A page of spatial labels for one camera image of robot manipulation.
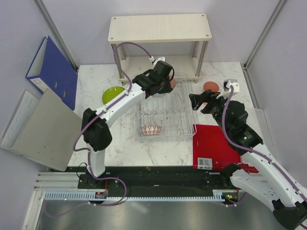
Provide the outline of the orange dotted mug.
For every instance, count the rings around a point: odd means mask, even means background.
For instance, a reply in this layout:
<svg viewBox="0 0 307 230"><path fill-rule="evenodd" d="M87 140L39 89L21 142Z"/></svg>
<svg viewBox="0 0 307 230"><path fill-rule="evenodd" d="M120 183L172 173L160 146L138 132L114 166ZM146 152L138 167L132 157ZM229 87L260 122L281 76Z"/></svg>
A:
<svg viewBox="0 0 307 230"><path fill-rule="evenodd" d="M171 71L171 73L169 74L169 81L172 89L176 87L176 81L174 80L174 75L175 75L174 71Z"/></svg>

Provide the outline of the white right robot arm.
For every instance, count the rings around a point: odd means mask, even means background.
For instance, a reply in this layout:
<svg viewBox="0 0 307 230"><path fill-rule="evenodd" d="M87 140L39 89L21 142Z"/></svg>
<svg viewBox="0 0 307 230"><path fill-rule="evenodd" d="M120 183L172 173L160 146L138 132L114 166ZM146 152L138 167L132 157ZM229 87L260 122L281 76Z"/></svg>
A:
<svg viewBox="0 0 307 230"><path fill-rule="evenodd" d="M248 112L244 104L212 91L191 93L189 99L193 110L206 103L201 113L212 115L228 145L266 180L263 183L251 178L240 166L231 163L222 170L221 186L245 190L266 205L285 229L302 227L307 219L307 189L283 168L263 139L247 124Z"/></svg>

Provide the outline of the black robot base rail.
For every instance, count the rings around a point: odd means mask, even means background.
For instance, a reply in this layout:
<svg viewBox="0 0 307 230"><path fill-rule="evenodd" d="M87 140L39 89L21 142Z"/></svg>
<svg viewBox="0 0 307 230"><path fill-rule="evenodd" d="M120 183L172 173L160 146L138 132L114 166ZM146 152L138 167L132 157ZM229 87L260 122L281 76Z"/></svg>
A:
<svg viewBox="0 0 307 230"><path fill-rule="evenodd" d="M115 196L211 196L214 190L236 190L220 172L191 166L110 166L100 180L80 174L78 188L107 189Z"/></svg>

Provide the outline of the pink plastic tumbler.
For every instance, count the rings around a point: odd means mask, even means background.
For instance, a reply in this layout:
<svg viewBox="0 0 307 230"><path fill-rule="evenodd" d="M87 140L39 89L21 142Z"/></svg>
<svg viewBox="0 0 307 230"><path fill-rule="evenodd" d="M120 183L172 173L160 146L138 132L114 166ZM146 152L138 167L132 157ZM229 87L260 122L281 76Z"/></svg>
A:
<svg viewBox="0 0 307 230"><path fill-rule="evenodd" d="M203 85L203 90L211 90L212 92L219 92L219 85L214 81L207 81Z"/></svg>

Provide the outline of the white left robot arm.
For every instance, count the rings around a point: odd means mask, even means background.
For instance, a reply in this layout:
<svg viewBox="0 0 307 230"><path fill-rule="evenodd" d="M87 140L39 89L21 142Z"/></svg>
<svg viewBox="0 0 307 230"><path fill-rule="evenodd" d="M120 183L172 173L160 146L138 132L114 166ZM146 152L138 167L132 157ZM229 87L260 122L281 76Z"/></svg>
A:
<svg viewBox="0 0 307 230"><path fill-rule="evenodd" d="M150 96L171 92L174 75L174 68L159 60L153 69L135 76L129 87L109 103L96 110L88 108L84 111L82 135L89 151L88 171L91 173L88 182L94 188L101 188L105 184L105 151L112 142L112 125L124 113Z"/></svg>

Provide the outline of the green plastic plate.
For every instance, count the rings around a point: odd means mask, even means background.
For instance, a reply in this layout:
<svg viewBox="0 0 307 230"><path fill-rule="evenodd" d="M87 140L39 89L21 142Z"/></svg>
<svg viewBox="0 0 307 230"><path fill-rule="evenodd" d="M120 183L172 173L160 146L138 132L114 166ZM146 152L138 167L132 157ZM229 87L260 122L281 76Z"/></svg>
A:
<svg viewBox="0 0 307 230"><path fill-rule="evenodd" d="M102 102L103 104L107 104L120 95L125 89L120 86L113 86L107 89L102 95Z"/></svg>

